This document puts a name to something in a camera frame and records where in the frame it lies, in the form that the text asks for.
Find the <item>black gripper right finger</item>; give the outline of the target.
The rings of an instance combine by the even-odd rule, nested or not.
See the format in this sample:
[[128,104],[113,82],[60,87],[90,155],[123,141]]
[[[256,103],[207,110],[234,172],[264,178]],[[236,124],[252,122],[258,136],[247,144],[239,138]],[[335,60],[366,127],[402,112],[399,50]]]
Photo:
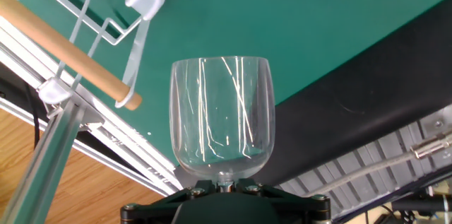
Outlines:
[[332,223],[331,200],[323,194],[300,197],[270,185],[256,183],[251,178],[239,179],[235,191],[265,199],[285,220],[295,218],[301,223]]

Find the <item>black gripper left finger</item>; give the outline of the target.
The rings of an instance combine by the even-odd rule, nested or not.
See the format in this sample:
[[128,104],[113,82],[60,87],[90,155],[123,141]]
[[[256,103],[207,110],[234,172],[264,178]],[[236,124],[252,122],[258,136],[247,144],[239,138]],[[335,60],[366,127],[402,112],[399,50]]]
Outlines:
[[199,180],[194,187],[182,189],[152,204],[129,203],[122,206],[119,212],[120,223],[170,223],[184,202],[215,192],[216,186],[211,180]]

